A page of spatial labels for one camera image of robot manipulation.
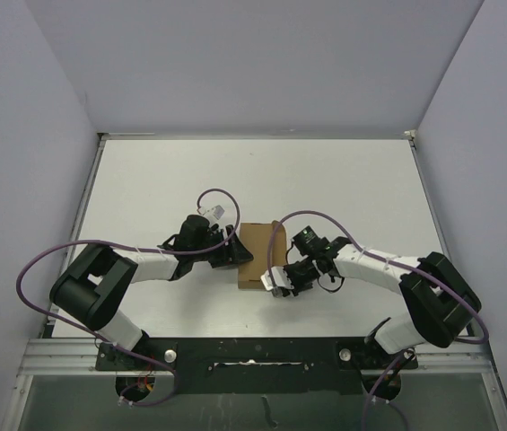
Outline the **brown cardboard box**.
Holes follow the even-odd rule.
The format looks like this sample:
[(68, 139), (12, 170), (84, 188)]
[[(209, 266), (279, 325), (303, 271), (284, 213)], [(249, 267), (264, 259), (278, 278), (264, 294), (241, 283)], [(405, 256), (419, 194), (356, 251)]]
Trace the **brown cardboard box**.
[[(240, 290), (264, 290), (260, 277), (267, 271), (267, 250), (277, 221), (270, 224), (243, 223), (240, 226), (239, 239), (253, 255), (253, 260), (238, 266), (238, 288)], [(272, 247), (272, 266), (286, 264), (287, 236), (281, 225), (275, 234)]]

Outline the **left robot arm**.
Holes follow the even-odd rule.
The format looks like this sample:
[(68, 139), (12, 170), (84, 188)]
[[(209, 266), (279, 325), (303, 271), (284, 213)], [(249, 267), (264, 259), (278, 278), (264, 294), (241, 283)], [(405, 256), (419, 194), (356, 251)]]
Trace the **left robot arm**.
[(148, 336), (119, 310), (130, 285), (176, 281), (201, 261), (222, 268), (252, 260), (232, 225), (222, 229), (207, 217), (189, 215), (156, 253), (87, 245), (53, 285), (49, 298), (85, 328), (117, 344), (118, 361), (136, 369), (147, 360)]

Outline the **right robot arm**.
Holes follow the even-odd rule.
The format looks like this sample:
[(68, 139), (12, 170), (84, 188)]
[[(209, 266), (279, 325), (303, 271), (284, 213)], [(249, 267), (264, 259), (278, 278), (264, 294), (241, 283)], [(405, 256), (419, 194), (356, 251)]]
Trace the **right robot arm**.
[(384, 319), (364, 346), (366, 359), (378, 367), (420, 344), (448, 347), (482, 308), (463, 276), (439, 252), (417, 258), (360, 249), (346, 237), (319, 237), (310, 227), (293, 237), (293, 247), (301, 260), (265, 274), (266, 290), (275, 297), (296, 296), (324, 275), (342, 282), (361, 280), (402, 296), (406, 313)]

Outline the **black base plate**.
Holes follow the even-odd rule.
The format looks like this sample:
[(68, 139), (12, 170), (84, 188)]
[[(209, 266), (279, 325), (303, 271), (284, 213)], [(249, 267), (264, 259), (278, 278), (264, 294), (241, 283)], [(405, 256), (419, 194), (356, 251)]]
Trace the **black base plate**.
[(356, 395), (374, 388), (392, 400), (401, 389), (400, 372), (418, 367), (413, 351), (385, 354), (364, 337), (148, 338), (136, 353), (102, 343), (95, 364), (116, 373), (116, 391), (135, 401), (169, 371), (177, 395)]

